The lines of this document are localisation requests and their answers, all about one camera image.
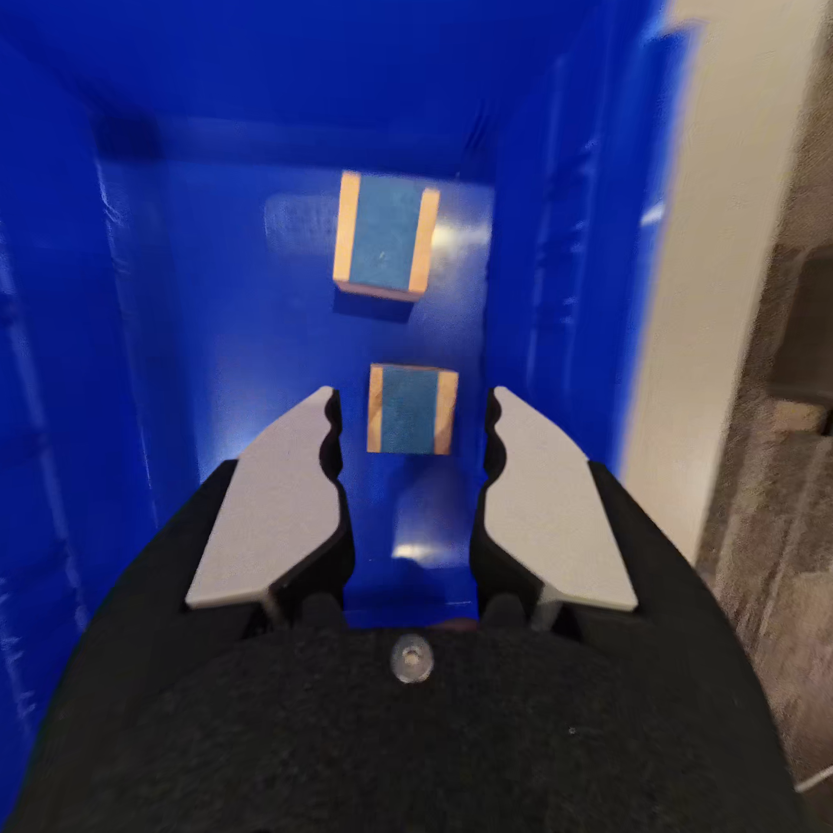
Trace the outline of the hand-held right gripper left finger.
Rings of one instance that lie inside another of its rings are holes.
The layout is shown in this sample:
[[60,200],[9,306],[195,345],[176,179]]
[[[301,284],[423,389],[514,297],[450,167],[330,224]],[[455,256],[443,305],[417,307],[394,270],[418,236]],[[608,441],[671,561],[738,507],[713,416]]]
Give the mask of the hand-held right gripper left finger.
[[343,608],[356,547],[340,436],[339,392],[324,386],[240,453],[185,595],[189,609],[254,603],[291,621],[316,595]]

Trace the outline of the blue plastic bin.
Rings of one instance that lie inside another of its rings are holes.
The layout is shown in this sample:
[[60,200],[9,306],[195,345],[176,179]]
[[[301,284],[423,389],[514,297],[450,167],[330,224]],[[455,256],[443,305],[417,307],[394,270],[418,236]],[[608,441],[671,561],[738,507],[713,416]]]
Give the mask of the blue plastic bin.
[[[671,7],[2,2],[2,821],[118,576],[319,386],[351,623],[473,613],[488,388],[620,475]],[[344,171],[440,189],[418,302],[334,285]],[[450,455],[367,451],[372,363],[459,374]]]

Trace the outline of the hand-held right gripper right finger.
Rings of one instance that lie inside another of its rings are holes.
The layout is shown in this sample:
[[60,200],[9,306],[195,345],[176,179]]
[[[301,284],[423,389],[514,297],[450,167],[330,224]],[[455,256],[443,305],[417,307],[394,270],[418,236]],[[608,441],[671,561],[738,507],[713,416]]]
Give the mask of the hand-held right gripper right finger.
[[489,391],[486,475],[472,528],[478,612],[514,598],[533,630],[564,605],[621,613],[638,601],[587,455],[507,387]]

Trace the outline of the wooden cube with blue stripe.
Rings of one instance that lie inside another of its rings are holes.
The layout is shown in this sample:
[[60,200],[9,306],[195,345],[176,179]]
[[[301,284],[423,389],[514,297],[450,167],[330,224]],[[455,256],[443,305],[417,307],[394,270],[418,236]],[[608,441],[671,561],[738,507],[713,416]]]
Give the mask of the wooden cube with blue stripe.
[[367,451],[450,455],[458,389],[459,374],[453,370],[372,363]]
[[414,303],[426,294],[441,202],[404,177],[341,174],[332,280],[339,291]]

